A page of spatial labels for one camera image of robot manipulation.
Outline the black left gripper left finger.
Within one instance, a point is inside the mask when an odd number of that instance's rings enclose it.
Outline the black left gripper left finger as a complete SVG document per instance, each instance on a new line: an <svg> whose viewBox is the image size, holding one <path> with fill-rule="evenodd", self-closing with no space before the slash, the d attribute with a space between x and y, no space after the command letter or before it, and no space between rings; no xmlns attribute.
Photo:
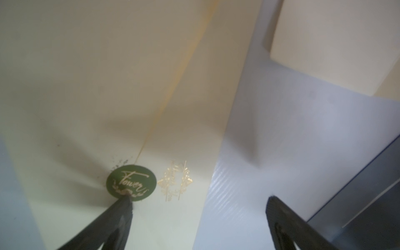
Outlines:
<svg viewBox="0 0 400 250"><path fill-rule="evenodd" d="M123 196L60 249L124 250L132 219L131 197Z"/></svg>

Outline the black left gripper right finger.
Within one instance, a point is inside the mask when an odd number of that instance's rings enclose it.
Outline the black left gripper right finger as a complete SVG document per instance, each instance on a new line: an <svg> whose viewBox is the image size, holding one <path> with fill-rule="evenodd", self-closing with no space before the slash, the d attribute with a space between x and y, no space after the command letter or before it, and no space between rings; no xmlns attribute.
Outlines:
<svg viewBox="0 0 400 250"><path fill-rule="evenodd" d="M336 249L276 196L268 199L266 217L276 250Z"/></svg>

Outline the cream envelope green seal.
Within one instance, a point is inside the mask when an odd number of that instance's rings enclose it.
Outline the cream envelope green seal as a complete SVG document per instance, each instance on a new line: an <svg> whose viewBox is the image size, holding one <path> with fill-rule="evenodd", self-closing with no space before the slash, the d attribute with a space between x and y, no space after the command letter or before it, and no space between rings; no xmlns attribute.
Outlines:
<svg viewBox="0 0 400 250"><path fill-rule="evenodd" d="M191 250L260 1L1 1L1 137L48 250L131 194Z"/></svg>

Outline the dark grey envelope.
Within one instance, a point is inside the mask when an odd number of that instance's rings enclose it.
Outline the dark grey envelope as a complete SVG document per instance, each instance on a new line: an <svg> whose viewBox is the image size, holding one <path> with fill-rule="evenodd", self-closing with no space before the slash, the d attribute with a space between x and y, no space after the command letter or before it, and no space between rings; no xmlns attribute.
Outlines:
<svg viewBox="0 0 400 250"><path fill-rule="evenodd" d="M308 224L340 250L398 250L400 139L379 153Z"/></svg>

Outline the cream envelope brown seal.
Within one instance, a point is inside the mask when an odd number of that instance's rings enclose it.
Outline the cream envelope brown seal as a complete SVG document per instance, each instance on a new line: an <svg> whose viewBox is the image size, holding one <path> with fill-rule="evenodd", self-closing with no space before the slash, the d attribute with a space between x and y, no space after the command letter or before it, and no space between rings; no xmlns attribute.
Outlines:
<svg viewBox="0 0 400 250"><path fill-rule="evenodd" d="M270 58L367 96L400 99L399 1L284 1Z"/></svg>

